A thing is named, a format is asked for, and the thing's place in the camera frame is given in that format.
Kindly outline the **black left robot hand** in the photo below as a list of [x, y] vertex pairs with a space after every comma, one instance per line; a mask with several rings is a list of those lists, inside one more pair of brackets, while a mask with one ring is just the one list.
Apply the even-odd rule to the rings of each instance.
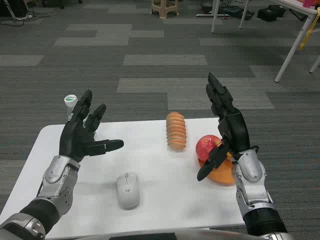
[[65, 124], [59, 141], [59, 155], [81, 162], [86, 156], [99, 156], [124, 146], [121, 139], [96, 141], [95, 131], [106, 112], [106, 105], [99, 105], [90, 112], [93, 93], [86, 90], [72, 110], [71, 119]]

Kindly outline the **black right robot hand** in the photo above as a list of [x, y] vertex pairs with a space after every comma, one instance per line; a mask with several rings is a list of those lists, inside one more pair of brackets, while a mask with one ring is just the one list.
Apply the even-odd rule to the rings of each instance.
[[208, 159], [198, 171], [197, 180], [202, 181], [214, 168], [218, 168], [227, 154], [239, 155], [250, 146], [249, 132], [244, 117], [233, 105], [233, 97], [211, 72], [208, 74], [206, 93], [211, 102], [211, 110], [218, 117], [218, 130], [222, 137], [219, 147], [213, 148]]

